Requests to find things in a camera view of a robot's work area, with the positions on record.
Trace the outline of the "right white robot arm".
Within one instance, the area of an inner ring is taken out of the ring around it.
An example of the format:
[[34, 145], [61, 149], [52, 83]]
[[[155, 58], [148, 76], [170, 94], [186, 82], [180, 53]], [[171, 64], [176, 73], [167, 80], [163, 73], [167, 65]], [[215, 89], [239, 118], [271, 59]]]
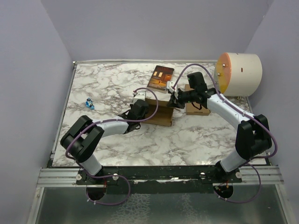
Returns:
[[263, 115], [255, 116], [242, 110], [222, 94], [217, 94], [215, 88], [209, 89], [201, 72], [189, 74], [187, 78], [189, 91], [182, 91], [174, 86], [174, 82], [167, 82], [166, 89], [171, 94], [167, 106], [183, 109], [187, 103], [198, 103], [220, 115], [237, 131], [235, 149], [215, 164], [215, 179], [226, 182], [242, 164], [271, 148], [268, 120]]

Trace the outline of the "small blue toy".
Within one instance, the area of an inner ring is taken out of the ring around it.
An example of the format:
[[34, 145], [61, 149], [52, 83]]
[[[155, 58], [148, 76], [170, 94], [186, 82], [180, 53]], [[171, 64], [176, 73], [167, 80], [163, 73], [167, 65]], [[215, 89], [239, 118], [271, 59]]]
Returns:
[[86, 99], [85, 106], [90, 110], [94, 110], [93, 101], [90, 98]]

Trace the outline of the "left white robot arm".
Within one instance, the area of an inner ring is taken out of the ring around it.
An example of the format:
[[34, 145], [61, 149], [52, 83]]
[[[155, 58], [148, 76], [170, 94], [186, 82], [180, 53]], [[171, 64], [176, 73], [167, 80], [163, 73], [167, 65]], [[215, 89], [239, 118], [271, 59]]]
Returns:
[[61, 138], [60, 145], [64, 149], [70, 149], [68, 153], [88, 172], [87, 179], [93, 184], [98, 184], [103, 180], [102, 165], [93, 152], [100, 139], [110, 135], [127, 134], [139, 129], [139, 120], [145, 118], [148, 110], [149, 104], [139, 99], [130, 106], [127, 112], [111, 121], [97, 124], [88, 116], [83, 115]]

